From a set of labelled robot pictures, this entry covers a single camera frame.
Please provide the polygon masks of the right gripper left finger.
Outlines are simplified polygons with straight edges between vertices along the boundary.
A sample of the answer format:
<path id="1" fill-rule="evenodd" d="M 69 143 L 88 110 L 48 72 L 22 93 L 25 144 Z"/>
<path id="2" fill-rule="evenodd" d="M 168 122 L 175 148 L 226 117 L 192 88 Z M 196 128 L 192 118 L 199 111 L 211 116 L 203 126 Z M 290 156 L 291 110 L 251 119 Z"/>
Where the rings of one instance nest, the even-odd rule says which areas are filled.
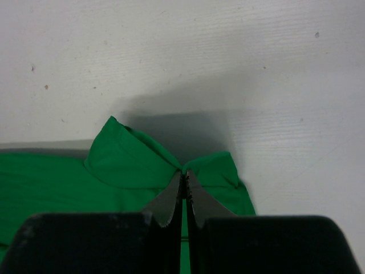
<path id="1" fill-rule="evenodd" d="M 182 174 L 137 212 L 42 213 L 20 227 L 2 273 L 179 273 Z"/>

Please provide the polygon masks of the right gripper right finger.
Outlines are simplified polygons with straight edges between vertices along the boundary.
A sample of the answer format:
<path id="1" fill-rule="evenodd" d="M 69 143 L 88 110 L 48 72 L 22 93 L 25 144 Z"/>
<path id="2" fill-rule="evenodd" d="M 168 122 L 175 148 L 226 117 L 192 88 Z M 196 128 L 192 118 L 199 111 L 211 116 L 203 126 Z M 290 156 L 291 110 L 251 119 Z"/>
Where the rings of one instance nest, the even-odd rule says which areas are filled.
<path id="1" fill-rule="evenodd" d="M 359 273 L 351 248 L 324 216 L 240 216 L 186 173 L 192 273 Z"/>

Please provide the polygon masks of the green t shirt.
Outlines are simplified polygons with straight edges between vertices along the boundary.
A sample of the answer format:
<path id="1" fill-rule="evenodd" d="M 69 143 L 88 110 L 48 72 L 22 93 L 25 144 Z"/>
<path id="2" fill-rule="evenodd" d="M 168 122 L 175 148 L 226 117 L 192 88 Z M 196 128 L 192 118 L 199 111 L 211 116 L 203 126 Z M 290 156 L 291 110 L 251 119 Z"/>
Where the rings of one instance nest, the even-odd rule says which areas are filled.
<path id="1" fill-rule="evenodd" d="M 1 155 L 1 263 L 22 224 L 42 213 L 137 212 L 182 174 L 180 272 L 189 273 L 186 173 L 240 216 L 255 214 L 228 152 L 179 161 L 148 135 L 109 118 L 85 159 L 32 153 Z"/>

